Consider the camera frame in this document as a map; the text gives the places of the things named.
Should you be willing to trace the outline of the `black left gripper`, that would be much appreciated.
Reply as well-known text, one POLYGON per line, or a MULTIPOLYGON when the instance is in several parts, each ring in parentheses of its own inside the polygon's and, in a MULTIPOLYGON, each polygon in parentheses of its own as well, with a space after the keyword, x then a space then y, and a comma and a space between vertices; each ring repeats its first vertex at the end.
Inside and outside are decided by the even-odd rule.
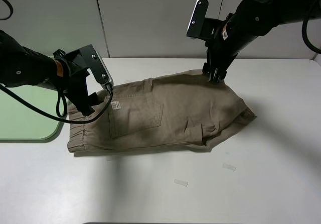
POLYGON ((86 78, 89 72, 76 62, 80 60, 78 49, 69 53, 58 49, 53 56, 62 66, 62 71, 54 81, 54 86, 64 105, 69 100, 84 116, 94 113, 93 106, 103 103, 104 100, 95 92, 88 95, 86 78))

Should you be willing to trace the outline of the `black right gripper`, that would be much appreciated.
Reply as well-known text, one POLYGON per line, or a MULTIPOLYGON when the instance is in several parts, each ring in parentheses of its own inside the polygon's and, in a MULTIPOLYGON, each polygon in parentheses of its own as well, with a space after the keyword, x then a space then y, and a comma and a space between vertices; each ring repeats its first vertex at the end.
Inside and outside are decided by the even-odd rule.
POLYGON ((202 74, 209 82, 219 83, 238 53, 253 41, 253 34, 237 13, 229 13, 224 21, 206 18, 204 30, 207 62, 202 74))

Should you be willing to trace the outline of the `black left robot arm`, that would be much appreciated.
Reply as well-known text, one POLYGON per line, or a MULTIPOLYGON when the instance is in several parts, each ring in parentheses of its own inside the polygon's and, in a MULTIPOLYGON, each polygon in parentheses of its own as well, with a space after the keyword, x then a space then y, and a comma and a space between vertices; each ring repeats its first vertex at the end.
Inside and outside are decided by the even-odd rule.
POLYGON ((57 92, 57 103, 72 102, 78 111, 89 116, 98 104, 96 94, 88 94, 86 78, 107 89, 112 78, 92 45, 65 53, 58 49, 53 57, 21 46, 13 37, 1 31, 1 84, 7 88, 37 86, 57 92))

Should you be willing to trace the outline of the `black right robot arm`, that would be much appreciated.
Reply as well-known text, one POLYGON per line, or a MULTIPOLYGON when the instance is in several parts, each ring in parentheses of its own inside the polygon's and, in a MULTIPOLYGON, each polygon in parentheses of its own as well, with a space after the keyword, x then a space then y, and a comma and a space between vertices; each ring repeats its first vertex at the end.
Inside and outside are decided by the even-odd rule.
POLYGON ((305 45, 319 54, 307 36, 309 20, 320 18, 320 0, 243 0, 225 20, 212 19, 213 30, 205 45, 207 63, 203 72, 210 82, 219 82, 238 53, 273 28, 302 22, 301 35, 305 45))

